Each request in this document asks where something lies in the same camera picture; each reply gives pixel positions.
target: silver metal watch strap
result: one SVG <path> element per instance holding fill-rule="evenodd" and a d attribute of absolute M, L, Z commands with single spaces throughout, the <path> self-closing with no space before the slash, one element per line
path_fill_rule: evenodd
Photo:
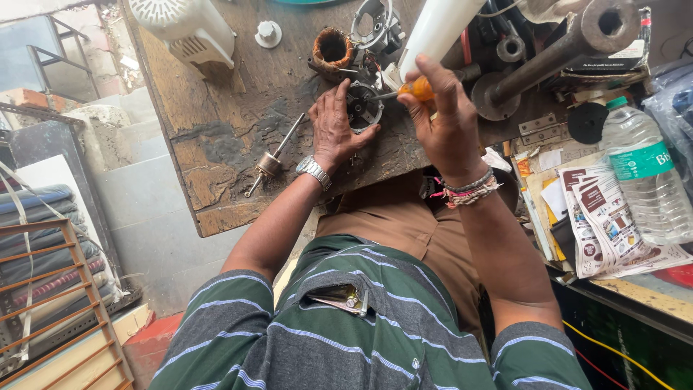
<path fill-rule="evenodd" d="M 327 172 L 322 170 L 322 168 L 320 167 L 320 164 L 318 164 L 313 159 L 311 159 L 311 161 L 308 163 L 308 166 L 306 167 L 305 172 L 312 175 L 314 178 L 317 179 L 317 181 L 320 182 L 320 184 L 322 184 L 322 191 L 323 192 L 327 191 L 327 189 L 330 188 L 330 186 L 332 185 L 332 181 L 330 180 L 330 176 L 328 176 Z"/>

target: man's left arm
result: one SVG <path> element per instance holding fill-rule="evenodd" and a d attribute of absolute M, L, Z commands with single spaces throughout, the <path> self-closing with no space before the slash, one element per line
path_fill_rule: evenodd
<path fill-rule="evenodd" d="M 345 79 L 325 92 L 308 111 L 313 123 L 314 158 L 330 177 L 380 130 L 380 125 L 373 125 L 360 135 L 351 132 L 347 118 L 349 84 L 350 80 Z M 249 269 L 273 282 L 321 192 L 322 185 L 316 178 L 300 175 L 238 240 L 221 272 Z"/>

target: man's left hand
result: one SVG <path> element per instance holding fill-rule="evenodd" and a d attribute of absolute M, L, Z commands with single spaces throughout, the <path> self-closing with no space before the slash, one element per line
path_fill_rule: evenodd
<path fill-rule="evenodd" d="M 347 118 L 350 84 L 348 78 L 344 79 L 337 87 L 323 93 L 308 111 L 313 123 L 313 157 L 330 176 L 380 130 L 380 125 L 375 124 L 359 135 L 351 131 Z"/>

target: black rubber disc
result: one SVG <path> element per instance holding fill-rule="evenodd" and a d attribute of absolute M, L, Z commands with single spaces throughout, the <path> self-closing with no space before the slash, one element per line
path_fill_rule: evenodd
<path fill-rule="evenodd" d="M 568 117 L 568 132 L 581 144 L 596 144 L 602 140 L 607 116 L 608 110 L 599 103 L 582 104 Z"/>

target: striped t-shirt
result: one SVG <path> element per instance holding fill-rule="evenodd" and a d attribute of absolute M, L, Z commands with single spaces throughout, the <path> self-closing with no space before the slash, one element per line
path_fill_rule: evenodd
<path fill-rule="evenodd" d="M 308 297 L 343 286 L 368 291 L 364 315 Z M 257 272 L 205 283 L 149 390 L 591 389 L 570 340 L 542 323 L 504 329 L 487 362 L 426 265 L 354 236 L 313 240 L 273 302 Z"/>

